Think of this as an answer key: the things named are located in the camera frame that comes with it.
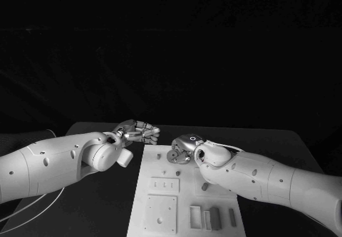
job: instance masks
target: robotic hand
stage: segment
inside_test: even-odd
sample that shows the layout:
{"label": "robotic hand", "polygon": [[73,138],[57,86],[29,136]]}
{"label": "robotic hand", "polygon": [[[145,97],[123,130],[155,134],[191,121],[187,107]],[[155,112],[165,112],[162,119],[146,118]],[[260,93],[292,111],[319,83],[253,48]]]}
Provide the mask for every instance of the robotic hand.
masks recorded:
{"label": "robotic hand", "polygon": [[52,193],[117,162],[127,167],[133,141],[158,144],[161,129],[127,120],[112,132],[91,132],[35,142],[0,157],[0,204]]}
{"label": "robotic hand", "polygon": [[342,177],[289,167],[197,134],[179,136],[168,152],[171,163],[188,164],[191,159],[208,183],[301,211],[342,237]]}

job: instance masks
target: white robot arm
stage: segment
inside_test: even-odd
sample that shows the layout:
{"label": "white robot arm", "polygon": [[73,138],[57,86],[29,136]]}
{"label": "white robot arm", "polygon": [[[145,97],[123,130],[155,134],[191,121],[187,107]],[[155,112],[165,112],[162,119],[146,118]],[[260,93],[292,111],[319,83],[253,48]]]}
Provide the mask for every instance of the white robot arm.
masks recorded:
{"label": "white robot arm", "polygon": [[117,162],[127,167],[133,141],[156,145],[161,129],[127,120],[113,132],[91,132],[35,142],[0,157],[0,204],[52,193]]}
{"label": "white robot arm", "polygon": [[185,134],[172,142],[168,160],[188,164],[192,158],[208,183],[250,200],[301,211],[342,237],[342,177],[293,168],[197,134]]}

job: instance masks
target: mounting holes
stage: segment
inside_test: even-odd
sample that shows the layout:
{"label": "mounting holes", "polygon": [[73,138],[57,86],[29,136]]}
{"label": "mounting holes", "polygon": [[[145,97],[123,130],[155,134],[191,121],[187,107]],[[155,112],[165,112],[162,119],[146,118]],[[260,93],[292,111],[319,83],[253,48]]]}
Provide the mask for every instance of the mounting holes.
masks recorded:
{"label": "mounting holes", "polygon": [[44,159],[44,164],[45,164],[45,166],[48,166],[50,165],[50,158],[47,157],[45,159]]}
{"label": "mounting holes", "polygon": [[202,158],[205,156],[205,152],[202,150],[200,150],[198,153],[200,153],[198,154],[200,158]]}
{"label": "mounting holes", "polygon": [[71,158],[75,159],[77,152],[73,150],[73,151],[70,152],[70,155],[71,155]]}

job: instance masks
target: dark table surface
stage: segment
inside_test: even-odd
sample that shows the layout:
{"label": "dark table surface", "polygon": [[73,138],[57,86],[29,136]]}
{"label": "dark table surface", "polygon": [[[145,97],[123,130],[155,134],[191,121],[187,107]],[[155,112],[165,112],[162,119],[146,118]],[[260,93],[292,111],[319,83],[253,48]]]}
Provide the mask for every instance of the dark table surface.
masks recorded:
{"label": "dark table surface", "polygon": [[[68,134],[106,132],[117,123],[78,122]],[[171,145],[176,137],[195,133],[208,140],[240,147],[280,163],[324,173],[299,135],[288,130],[191,127],[156,125],[162,130],[159,145]],[[119,164],[106,171],[88,175],[65,187],[50,209],[22,227],[2,237],[125,237],[136,193],[145,144],[133,142],[127,147],[135,157],[123,168]],[[15,215],[3,231],[31,220],[50,206],[61,191],[48,194],[31,208]],[[18,210],[39,197],[25,198]],[[335,237],[337,235],[299,211],[239,196],[239,205],[247,237],[302,236]]]}

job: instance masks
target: white platform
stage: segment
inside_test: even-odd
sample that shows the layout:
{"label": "white platform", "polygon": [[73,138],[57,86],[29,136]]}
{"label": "white platform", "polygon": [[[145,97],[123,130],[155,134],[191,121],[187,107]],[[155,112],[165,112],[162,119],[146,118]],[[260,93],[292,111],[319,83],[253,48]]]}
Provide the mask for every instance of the white platform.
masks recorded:
{"label": "white platform", "polygon": [[[207,191],[202,191],[204,179],[198,175],[195,161],[192,160],[185,165],[169,163],[166,155],[171,149],[172,146],[145,145],[127,237],[246,237],[237,194],[213,184],[210,184]],[[151,178],[179,179],[179,193],[152,191]],[[149,195],[178,197],[175,234],[159,234],[145,230]],[[191,206],[201,206],[201,231],[189,228]],[[220,209],[223,229],[208,232],[205,231],[204,211],[210,211],[211,207]],[[231,226],[230,208],[234,209],[237,227]]]}

